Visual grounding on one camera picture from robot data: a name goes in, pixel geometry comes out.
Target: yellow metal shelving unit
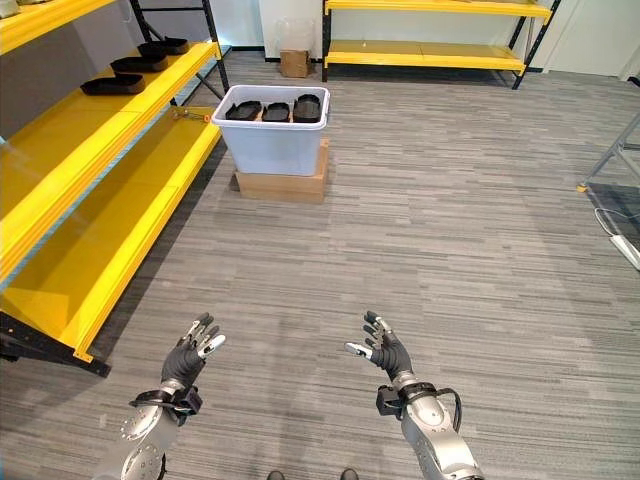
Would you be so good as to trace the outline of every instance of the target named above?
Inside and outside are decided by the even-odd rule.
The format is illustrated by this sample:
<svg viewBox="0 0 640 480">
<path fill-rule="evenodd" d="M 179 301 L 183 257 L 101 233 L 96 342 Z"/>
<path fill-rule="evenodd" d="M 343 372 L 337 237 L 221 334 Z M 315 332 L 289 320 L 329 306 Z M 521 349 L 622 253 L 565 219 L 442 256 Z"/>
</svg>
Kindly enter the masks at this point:
<svg viewBox="0 0 640 480">
<path fill-rule="evenodd" d="M 551 8 L 534 0 L 323 0 L 323 69 L 328 80 L 330 64 L 394 65 L 416 67 L 456 67 L 511 70 L 518 88 L 533 60 L 560 0 Z M 331 15 L 334 10 L 400 10 L 519 16 L 508 46 L 465 45 L 379 40 L 332 40 Z M 541 18 L 542 28 L 525 59 L 512 51 L 527 18 Z"/>
<path fill-rule="evenodd" d="M 0 54 L 5 54 L 113 1 L 54 0 L 21 6 L 18 15 L 0 20 Z"/>
<path fill-rule="evenodd" d="M 513 70 L 519 75 L 525 65 L 507 47 L 392 41 L 334 40 L 328 63 L 458 67 Z"/>
<path fill-rule="evenodd" d="M 2 53 L 113 0 L 53 0 L 0 22 Z M 0 356 L 110 367 L 89 347 L 218 139 L 211 108 L 173 106 L 132 142 L 216 58 L 228 80 L 208 0 L 202 7 L 144 9 L 130 0 L 145 40 L 144 11 L 201 10 L 211 41 L 144 74 L 137 95 L 80 89 L 0 148 Z M 102 76 L 111 76 L 109 69 Z"/>
<path fill-rule="evenodd" d="M 533 0 L 327 0 L 325 14 L 330 10 L 404 10 L 413 12 L 484 13 L 541 17 L 545 23 L 551 10 Z"/>
<path fill-rule="evenodd" d="M 116 300 L 218 139 L 170 109 L 56 230 L 0 297 L 0 309 L 87 353 Z M 200 107 L 189 111 L 211 114 Z"/>
<path fill-rule="evenodd" d="M 212 57 L 198 43 L 170 66 L 145 74 L 135 96 L 87 96 L 80 89 L 9 139 L 0 152 L 0 281 L 4 281 L 109 162 Z M 105 74 L 112 75 L 111 70 Z"/>
</svg>

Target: plastic bin rim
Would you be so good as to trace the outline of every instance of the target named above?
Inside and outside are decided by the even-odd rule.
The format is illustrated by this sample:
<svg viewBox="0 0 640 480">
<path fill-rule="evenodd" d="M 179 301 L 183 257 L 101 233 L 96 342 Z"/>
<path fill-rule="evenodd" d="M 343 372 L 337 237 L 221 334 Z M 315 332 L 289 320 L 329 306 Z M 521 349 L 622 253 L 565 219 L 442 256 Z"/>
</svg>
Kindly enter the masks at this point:
<svg viewBox="0 0 640 480">
<path fill-rule="evenodd" d="M 323 90 L 324 98 L 322 103 L 322 116 L 321 120 L 316 123 L 278 123 L 278 122 L 256 122 L 253 120 L 227 120 L 225 118 L 219 118 L 218 115 L 224 115 L 221 107 L 225 104 L 225 100 L 228 96 L 232 94 L 235 89 L 240 88 L 278 88 L 285 90 L 300 90 L 300 89 L 315 89 L 315 90 Z M 234 85 L 229 89 L 227 94 L 224 96 L 220 105 L 216 107 L 215 112 L 213 112 L 213 116 L 211 117 L 211 122 L 219 127 L 236 127 L 236 128 L 260 128 L 262 130 L 322 130 L 327 126 L 327 114 L 329 111 L 329 99 L 331 97 L 331 93 L 328 89 L 324 87 L 315 87 L 315 86 L 291 86 L 291 85 Z"/>
</svg>

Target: small cardboard box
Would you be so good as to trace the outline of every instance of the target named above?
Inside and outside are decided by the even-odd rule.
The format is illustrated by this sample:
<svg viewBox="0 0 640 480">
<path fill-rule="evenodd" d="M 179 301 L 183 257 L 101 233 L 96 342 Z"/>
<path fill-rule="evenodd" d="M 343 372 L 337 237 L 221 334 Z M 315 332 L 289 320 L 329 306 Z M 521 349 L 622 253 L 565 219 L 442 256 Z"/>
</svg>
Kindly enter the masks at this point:
<svg viewBox="0 0 640 480">
<path fill-rule="evenodd" d="M 309 52 L 307 50 L 281 50 L 280 71 L 285 77 L 306 77 L 311 71 Z"/>
</svg>

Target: black shoe insole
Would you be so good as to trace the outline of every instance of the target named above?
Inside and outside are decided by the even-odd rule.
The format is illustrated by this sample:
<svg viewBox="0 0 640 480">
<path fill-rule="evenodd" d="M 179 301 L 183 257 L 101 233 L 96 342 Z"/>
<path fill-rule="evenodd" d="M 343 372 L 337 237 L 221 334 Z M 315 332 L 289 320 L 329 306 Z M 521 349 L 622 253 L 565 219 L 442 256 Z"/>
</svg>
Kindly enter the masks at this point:
<svg viewBox="0 0 640 480">
<path fill-rule="evenodd" d="M 289 121 L 289 104 L 284 102 L 272 103 L 268 107 L 264 107 L 262 111 L 263 122 L 288 122 Z"/>
<path fill-rule="evenodd" d="M 255 100 L 249 100 L 248 102 L 242 102 L 240 105 L 236 105 L 235 103 L 231 106 L 227 113 L 225 114 L 225 118 L 227 120 L 244 120 L 252 122 L 260 113 L 262 109 L 262 104 Z"/>
<path fill-rule="evenodd" d="M 87 95 L 135 95 L 144 90 L 142 75 L 117 74 L 115 77 L 96 78 L 80 88 Z"/>
<path fill-rule="evenodd" d="M 189 51 L 189 42 L 184 38 L 164 37 L 164 40 L 138 45 L 140 55 L 182 55 Z"/>
<path fill-rule="evenodd" d="M 111 62 L 114 72 L 161 72 L 169 66 L 166 55 L 145 55 L 143 57 L 125 57 Z"/>
<path fill-rule="evenodd" d="M 316 123 L 321 116 L 320 99 L 315 95 L 300 95 L 293 105 L 293 121 L 296 123 Z"/>
</svg>

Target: cardboard box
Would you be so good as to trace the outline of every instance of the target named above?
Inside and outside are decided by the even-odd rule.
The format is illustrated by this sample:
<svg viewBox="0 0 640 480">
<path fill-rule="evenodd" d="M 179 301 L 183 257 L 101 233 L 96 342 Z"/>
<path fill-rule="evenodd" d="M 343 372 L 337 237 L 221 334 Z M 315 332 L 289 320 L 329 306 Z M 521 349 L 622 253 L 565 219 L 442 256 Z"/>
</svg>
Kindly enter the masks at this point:
<svg viewBox="0 0 640 480">
<path fill-rule="evenodd" d="M 236 172 L 240 194 L 257 200 L 295 203 L 322 203 L 329 169 L 329 139 L 318 149 L 316 173 L 311 176 L 269 175 Z"/>
<path fill-rule="evenodd" d="M 311 71 L 309 52 L 307 50 L 281 50 L 280 71 L 285 77 L 306 77 Z"/>
</svg>

